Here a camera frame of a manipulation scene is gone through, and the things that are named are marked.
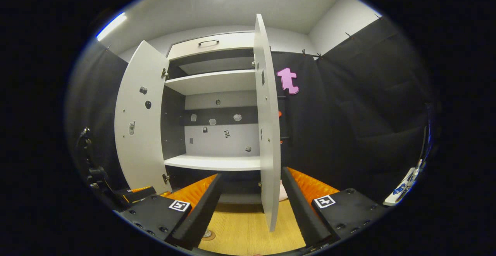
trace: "open cabinet door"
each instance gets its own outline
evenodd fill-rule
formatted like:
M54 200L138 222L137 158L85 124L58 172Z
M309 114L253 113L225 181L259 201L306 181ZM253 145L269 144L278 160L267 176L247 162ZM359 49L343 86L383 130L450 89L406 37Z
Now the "open cabinet door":
M115 104L115 145L131 189L152 186L158 194L172 191L163 179L167 173L160 135L162 71L168 67L169 60L143 41L122 77Z
M276 228L281 178L279 109L274 66L262 15L255 22L255 82L257 84L258 128L260 140L260 176L262 206L269 231Z

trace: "drawer handle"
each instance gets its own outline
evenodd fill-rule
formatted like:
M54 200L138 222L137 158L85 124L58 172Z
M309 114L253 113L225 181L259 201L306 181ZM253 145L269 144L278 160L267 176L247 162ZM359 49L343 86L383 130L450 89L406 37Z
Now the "drawer handle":
M215 41L215 42L217 42L217 44L219 43L219 40L210 40L210 41L205 41L205 42L199 42L199 43L198 43L198 46L201 46L201 45L202 45L202 43L206 43L206 42L214 42L214 41Z

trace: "wooden floor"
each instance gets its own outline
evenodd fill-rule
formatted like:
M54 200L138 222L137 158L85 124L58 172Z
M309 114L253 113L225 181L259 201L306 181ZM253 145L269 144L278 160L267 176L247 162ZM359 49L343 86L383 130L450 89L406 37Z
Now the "wooden floor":
M261 205L218 205L208 228L216 237L198 248L222 254L268 255L305 246L287 199L279 202L274 232L268 231Z

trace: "orange object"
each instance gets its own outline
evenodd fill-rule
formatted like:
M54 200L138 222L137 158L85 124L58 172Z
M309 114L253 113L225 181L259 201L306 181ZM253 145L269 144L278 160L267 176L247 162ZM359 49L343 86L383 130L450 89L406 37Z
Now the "orange object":
M312 201L314 199L339 192L338 189L331 187L325 184L324 182L321 182L320 180L316 180L315 178L312 178L309 175L305 175L300 171L293 170L289 167L288 170L290 171L291 175L293 176L296 183L300 187L300 190L303 193L305 200L307 200L308 204L315 212L315 214L317 214L317 212L313 209L312 206Z
M148 188L150 188L150 187L136 188L136 189L132 189L131 191L132 191L133 193L136 193L136 192L138 192L138 191L141 191L141 190L144 190L144 189L148 189Z
M198 202L200 202L200 199L202 198L203 194L205 194L205 191L208 189L216 175L217 174L211 175L207 178L204 178L203 180L199 180L198 182L195 182L192 185L188 185L183 189L177 190L172 194L170 192L165 192L160 196L167 197L172 200L179 200L190 203L191 211L189 213L192 213L195 209L195 206L198 204Z

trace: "door hinge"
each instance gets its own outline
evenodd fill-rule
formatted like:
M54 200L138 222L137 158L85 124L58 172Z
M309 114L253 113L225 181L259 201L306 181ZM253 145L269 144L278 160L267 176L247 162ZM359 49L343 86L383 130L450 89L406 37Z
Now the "door hinge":
M162 178L164 179L164 183L167 184L167 182L169 182L169 179L171 178L170 176L168 175L165 175L165 173L162 174Z
M160 76L160 78L164 78L167 79L169 77L169 74L167 73L167 69L163 69L162 70L162 75Z

